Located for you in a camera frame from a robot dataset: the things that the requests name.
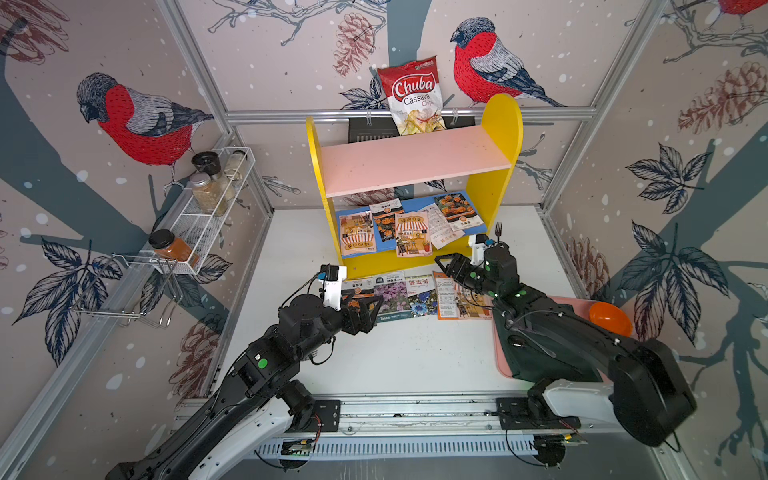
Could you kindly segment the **pink shop seed bag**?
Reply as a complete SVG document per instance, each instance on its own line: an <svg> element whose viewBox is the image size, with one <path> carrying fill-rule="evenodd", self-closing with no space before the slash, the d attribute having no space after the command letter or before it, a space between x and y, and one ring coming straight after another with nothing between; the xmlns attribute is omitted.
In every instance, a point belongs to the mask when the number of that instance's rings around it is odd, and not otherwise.
<svg viewBox="0 0 768 480"><path fill-rule="evenodd" d="M395 215L395 242L398 257L422 257L432 254L428 218L421 212Z"/></svg>

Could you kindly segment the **purple flower seed bag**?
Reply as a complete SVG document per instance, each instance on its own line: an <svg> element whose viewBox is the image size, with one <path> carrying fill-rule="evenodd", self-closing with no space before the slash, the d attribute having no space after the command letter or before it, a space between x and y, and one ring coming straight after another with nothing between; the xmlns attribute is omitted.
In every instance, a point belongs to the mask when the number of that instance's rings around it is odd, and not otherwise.
<svg viewBox="0 0 768 480"><path fill-rule="evenodd" d="M377 322L384 323L412 317L405 274L391 272L373 278L374 294L383 298Z"/></svg>

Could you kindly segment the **blue flower seed bag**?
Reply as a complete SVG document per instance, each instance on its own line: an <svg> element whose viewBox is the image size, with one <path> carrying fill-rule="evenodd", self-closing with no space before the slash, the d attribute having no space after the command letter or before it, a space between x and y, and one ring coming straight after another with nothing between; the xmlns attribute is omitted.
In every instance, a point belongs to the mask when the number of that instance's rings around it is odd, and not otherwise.
<svg viewBox="0 0 768 480"><path fill-rule="evenodd" d="M435 316L438 299L433 274L406 276L405 282L411 316Z"/></svg>

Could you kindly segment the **orange back-side seed bag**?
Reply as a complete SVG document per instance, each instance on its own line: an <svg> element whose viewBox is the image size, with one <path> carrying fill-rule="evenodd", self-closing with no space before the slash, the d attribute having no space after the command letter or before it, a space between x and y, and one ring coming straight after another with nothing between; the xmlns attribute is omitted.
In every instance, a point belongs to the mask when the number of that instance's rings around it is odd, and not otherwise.
<svg viewBox="0 0 768 480"><path fill-rule="evenodd" d="M457 301L456 282L442 272L434 272L435 292L437 296L437 316L440 320L458 320L461 318Z"/></svg>

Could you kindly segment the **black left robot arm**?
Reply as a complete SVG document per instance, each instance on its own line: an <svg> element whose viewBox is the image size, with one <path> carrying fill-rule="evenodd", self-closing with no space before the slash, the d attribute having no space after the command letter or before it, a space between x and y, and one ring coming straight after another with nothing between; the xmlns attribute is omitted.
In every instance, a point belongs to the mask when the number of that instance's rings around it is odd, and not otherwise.
<svg viewBox="0 0 768 480"><path fill-rule="evenodd" d="M296 296L174 435L143 459L117 464L108 478L216 479L274 435L307 425L320 429L314 399L295 378L300 364L340 332L370 332L382 302L375 295L334 308L314 294Z"/></svg>

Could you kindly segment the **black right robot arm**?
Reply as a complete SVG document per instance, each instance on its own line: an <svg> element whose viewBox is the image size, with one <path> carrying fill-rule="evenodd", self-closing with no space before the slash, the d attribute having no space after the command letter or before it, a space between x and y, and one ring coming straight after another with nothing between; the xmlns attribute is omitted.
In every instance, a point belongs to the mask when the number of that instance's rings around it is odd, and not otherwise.
<svg viewBox="0 0 768 480"><path fill-rule="evenodd" d="M594 419L657 447L696 412L666 344L613 333L524 284L506 243L492 243L480 262L460 253L435 262L469 292L490 298L505 362L531 385L525 414L535 426Z"/></svg>

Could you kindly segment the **shop picture seed bag top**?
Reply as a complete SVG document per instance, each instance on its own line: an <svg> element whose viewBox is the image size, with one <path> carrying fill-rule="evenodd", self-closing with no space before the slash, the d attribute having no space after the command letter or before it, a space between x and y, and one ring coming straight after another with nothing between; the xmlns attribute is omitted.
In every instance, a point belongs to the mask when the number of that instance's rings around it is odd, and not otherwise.
<svg viewBox="0 0 768 480"><path fill-rule="evenodd" d="M460 320L493 318L491 299L459 284L454 284L454 302Z"/></svg>

